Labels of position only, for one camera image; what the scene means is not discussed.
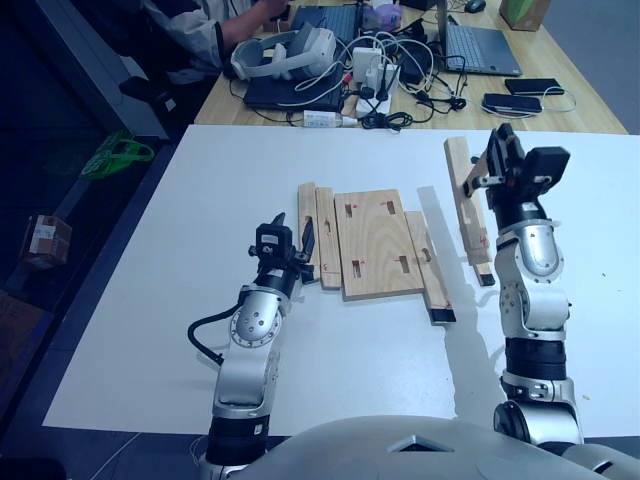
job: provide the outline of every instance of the white vr headset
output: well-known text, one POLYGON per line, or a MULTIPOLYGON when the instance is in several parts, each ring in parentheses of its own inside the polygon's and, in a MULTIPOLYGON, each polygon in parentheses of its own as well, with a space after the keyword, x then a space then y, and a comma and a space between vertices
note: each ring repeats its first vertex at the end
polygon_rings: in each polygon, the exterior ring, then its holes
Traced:
POLYGON ((317 77, 333 63, 336 38, 331 30, 304 23, 298 31, 255 38, 238 45, 231 55, 231 65, 241 80, 267 77, 304 80, 317 77), (260 65, 266 50, 273 48, 270 63, 260 65))

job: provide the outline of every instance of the paper box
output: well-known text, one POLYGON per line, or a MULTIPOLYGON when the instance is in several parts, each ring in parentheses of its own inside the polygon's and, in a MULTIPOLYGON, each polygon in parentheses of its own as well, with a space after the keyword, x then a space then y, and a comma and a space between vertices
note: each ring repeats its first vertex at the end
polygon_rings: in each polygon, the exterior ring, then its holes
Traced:
POLYGON ((67 263, 71 227, 50 215, 29 219, 20 262, 36 270, 67 263))
POLYGON ((500 15, 513 30, 537 31, 551 0, 502 0, 500 15))
POLYGON ((0 290, 0 416, 4 415, 53 316, 0 290))

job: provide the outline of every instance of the wooden plank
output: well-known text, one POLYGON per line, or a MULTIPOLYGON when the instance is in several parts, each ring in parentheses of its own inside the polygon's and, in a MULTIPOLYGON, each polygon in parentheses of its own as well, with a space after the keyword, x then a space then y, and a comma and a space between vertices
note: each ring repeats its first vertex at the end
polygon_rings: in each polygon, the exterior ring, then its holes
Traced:
POLYGON ((302 233, 307 220, 313 220, 313 235, 316 239, 309 265, 313 265, 313 279, 320 279, 320 248, 318 247, 318 213, 316 209, 316 184, 304 183, 298 186, 298 248, 302 248, 302 233))
POLYGON ((335 196, 345 300, 424 289, 397 190, 335 196))
MULTIPOLYGON (((458 213, 460 234, 462 235, 462 243, 464 244, 469 265, 489 264, 491 263, 489 237, 480 197, 476 194, 471 198, 467 198, 462 187, 472 168, 467 139, 465 137, 449 138, 444 142, 444 150, 447 157, 453 200, 458 213)), ((477 269, 474 268, 474 270, 481 286, 495 284, 493 276, 489 278, 486 274, 478 274, 477 269)))
POLYGON ((431 317, 431 325, 456 322, 449 294, 442 280, 442 272, 422 212, 404 212, 416 252, 416 263, 424 282, 424 301, 431 317))
POLYGON ((316 241, 320 249, 322 288, 340 288, 342 286, 342 269, 340 268, 336 209, 333 204, 333 190, 331 188, 316 188, 316 207, 318 211, 318 238, 316 241))

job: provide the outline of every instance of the white tabletop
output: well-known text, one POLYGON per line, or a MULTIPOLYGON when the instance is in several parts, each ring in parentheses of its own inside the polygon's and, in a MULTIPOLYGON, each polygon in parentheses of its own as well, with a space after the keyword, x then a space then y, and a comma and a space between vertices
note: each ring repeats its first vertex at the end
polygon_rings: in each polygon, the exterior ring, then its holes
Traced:
MULTIPOLYGON (((286 319, 273 435, 357 415, 419 414, 491 428, 504 401, 497 286, 464 261, 443 142, 488 131, 191 126, 104 291, 45 418, 47 426, 205 433, 216 369, 187 326, 233 305, 255 275, 255 228, 280 211, 297 230, 297 186, 396 188, 422 210, 458 324, 432 327, 422 295, 345 303, 306 286, 286 319)), ((567 370, 586 436, 640 434, 639 197, 635 136, 521 132, 572 153, 541 202, 559 220, 573 304, 567 370)), ((493 213, 485 212, 490 238, 493 213)), ((224 351, 227 323, 198 331, 224 351)))

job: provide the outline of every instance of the green object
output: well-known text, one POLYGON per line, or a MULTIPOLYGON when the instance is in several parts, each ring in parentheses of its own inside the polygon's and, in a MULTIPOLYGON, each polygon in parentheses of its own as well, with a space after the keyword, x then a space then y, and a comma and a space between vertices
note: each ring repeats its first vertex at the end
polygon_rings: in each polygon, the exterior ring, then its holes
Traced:
POLYGON ((90 179, 105 178, 127 168, 133 162, 149 162, 155 156, 151 147, 132 140, 126 130, 109 135, 89 159, 80 176, 90 179))
POLYGON ((509 0, 509 4, 507 5, 509 23, 513 25, 524 17, 533 5, 533 1, 534 0, 509 0))

